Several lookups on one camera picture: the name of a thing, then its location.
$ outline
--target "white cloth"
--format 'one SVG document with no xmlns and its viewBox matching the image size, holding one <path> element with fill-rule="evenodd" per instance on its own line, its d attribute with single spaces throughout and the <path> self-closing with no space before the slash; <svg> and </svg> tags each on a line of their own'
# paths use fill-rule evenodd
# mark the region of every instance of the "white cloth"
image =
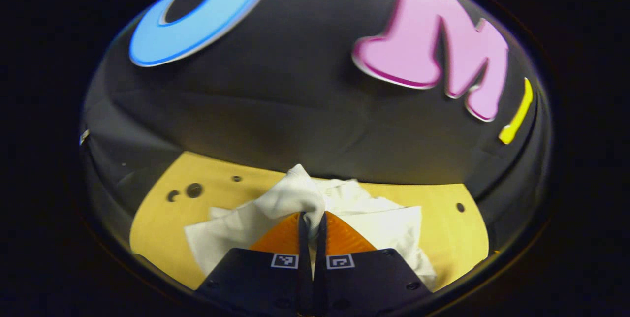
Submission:
<svg viewBox="0 0 630 317">
<path fill-rule="evenodd" d="M 313 238 L 324 210 L 339 216 L 376 249 L 394 248 L 427 288 L 434 288 L 437 276 L 418 247 L 420 207 L 372 198 L 356 180 L 313 180 L 299 164 L 260 198 L 234 210 L 211 207 L 209 221 L 184 230 L 196 262 L 207 275 L 231 248 L 249 248 L 286 216 L 304 211 L 315 263 Z"/>
</svg>

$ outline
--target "white towel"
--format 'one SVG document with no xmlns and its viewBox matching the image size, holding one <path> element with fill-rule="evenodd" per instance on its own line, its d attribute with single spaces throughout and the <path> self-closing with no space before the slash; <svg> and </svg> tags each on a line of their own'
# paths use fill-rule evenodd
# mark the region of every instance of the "white towel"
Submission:
<svg viewBox="0 0 630 317">
<path fill-rule="evenodd" d="M 312 241 L 324 210 L 339 216 L 376 249 L 396 249 L 427 288 L 434 288 L 435 271 L 418 247 L 420 207 L 406 208 L 386 198 L 372 198 L 356 180 L 312 180 L 299 164 L 260 198 L 234 210 L 211 207 L 209 221 L 184 230 L 196 262 L 207 275 L 228 250 L 249 248 L 295 212 L 306 212 Z"/>
</svg>

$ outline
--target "pink letter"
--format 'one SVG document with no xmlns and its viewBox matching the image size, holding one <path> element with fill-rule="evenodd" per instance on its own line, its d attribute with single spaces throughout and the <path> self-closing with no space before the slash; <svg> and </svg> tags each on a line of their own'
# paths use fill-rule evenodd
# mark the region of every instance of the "pink letter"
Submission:
<svg viewBox="0 0 630 317">
<path fill-rule="evenodd" d="M 508 45 L 485 19 L 475 27 L 457 0 L 398 0 L 385 32 L 356 42 L 353 59 L 362 71 L 410 88 L 437 85 L 441 70 L 434 60 L 440 24 L 446 34 L 446 94 L 459 98 L 470 88 L 466 107 L 490 122 L 504 89 Z M 471 88 L 484 64 L 486 72 Z"/>
</svg>

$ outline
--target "yellow wooden surface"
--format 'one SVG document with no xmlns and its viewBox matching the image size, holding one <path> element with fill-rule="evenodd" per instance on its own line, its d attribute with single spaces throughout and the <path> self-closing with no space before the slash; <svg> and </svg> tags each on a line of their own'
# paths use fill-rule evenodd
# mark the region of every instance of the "yellow wooden surface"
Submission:
<svg viewBox="0 0 630 317">
<path fill-rule="evenodd" d="M 242 180 L 235 182 L 233 176 Z M 205 276 L 193 258 L 183 227 L 207 221 L 211 206 L 234 209 L 258 198 L 284 176 L 285 173 L 183 153 L 140 204 L 131 227 L 131 248 L 135 254 L 144 256 L 164 273 L 194 290 Z M 197 198 L 186 195 L 186 188 L 192 183 L 203 187 Z M 438 288 L 486 258 L 486 228 L 463 184 L 361 185 L 372 196 L 422 207 L 420 247 L 434 265 Z M 174 197 L 174 202 L 169 202 L 167 196 L 173 190 L 180 194 Z M 464 205 L 464 212 L 457 210 L 457 203 Z"/>
</svg>

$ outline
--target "yellow stripe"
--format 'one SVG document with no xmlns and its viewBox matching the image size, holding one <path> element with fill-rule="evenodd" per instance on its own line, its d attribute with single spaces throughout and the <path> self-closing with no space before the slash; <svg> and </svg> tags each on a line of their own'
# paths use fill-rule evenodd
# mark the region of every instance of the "yellow stripe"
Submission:
<svg viewBox="0 0 630 317">
<path fill-rule="evenodd" d="M 504 129 L 501 130 L 499 134 L 499 139 L 504 144 L 510 144 L 516 135 L 516 131 L 520 128 L 520 124 L 522 124 L 523 119 L 525 119 L 525 115 L 527 114 L 527 110 L 529 109 L 529 105 L 532 103 L 532 99 L 534 99 L 534 93 L 532 92 L 532 86 L 529 83 L 529 79 L 525 77 L 525 93 L 523 95 L 523 100 L 520 102 L 520 106 L 514 115 L 512 121 L 504 126 Z"/>
</svg>

